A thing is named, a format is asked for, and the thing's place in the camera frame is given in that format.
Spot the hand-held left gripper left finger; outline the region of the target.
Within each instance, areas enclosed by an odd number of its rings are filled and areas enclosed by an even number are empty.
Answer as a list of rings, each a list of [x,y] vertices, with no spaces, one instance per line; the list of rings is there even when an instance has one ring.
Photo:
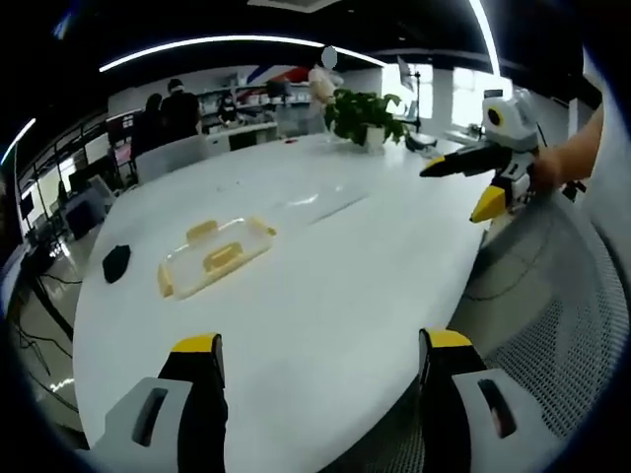
[[[221,335],[179,341],[156,377],[107,412],[90,463],[99,472],[224,472],[224,389]]]

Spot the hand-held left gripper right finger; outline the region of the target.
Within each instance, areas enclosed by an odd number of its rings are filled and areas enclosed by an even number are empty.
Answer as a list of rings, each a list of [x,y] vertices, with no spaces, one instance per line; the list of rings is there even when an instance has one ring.
[[[548,428],[536,399],[471,341],[447,329],[419,331],[425,472],[539,472]]]

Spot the person's right hand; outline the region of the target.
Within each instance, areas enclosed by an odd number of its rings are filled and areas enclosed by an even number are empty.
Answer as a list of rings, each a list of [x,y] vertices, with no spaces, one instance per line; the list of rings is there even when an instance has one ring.
[[[563,153],[558,148],[540,148],[530,174],[530,187],[535,192],[558,189],[566,182]]]

